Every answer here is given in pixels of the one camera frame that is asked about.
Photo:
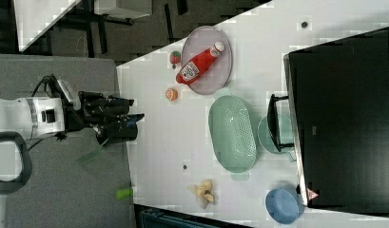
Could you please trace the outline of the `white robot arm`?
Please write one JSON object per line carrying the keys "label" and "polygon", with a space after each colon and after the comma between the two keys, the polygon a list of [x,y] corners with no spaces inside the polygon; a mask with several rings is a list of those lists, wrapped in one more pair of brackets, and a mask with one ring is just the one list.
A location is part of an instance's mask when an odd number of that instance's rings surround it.
{"label": "white robot arm", "polygon": [[19,151],[21,170],[11,180],[0,180],[0,195],[14,193],[26,185],[32,174],[27,142],[56,137],[91,128],[101,146],[134,141],[142,114],[131,114],[134,104],[101,93],[80,91],[75,103],[66,97],[0,99],[0,144],[13,143]]}

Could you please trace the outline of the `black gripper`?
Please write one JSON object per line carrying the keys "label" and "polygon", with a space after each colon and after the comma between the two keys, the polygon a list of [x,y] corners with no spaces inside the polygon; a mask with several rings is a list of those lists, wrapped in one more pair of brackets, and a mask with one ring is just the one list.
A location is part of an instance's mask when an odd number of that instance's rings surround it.
{"label": "black gripper", "polygon": [[[95,127],[105,131],[132,130],[137,127],[137,123],[145,116],[144,114],[122,115],[110,119],[107,122],[99,123],[101,117],[96,110],[97,102],[102,98],[101,93],[79,91],[76,102],[79,108],[75,109],[70,102],[65,107],[65,129],[67,132],[76,132],[84,128]],[[134,101],[123,98],[104,98],[101,102],[103,107],[130,107]]]}

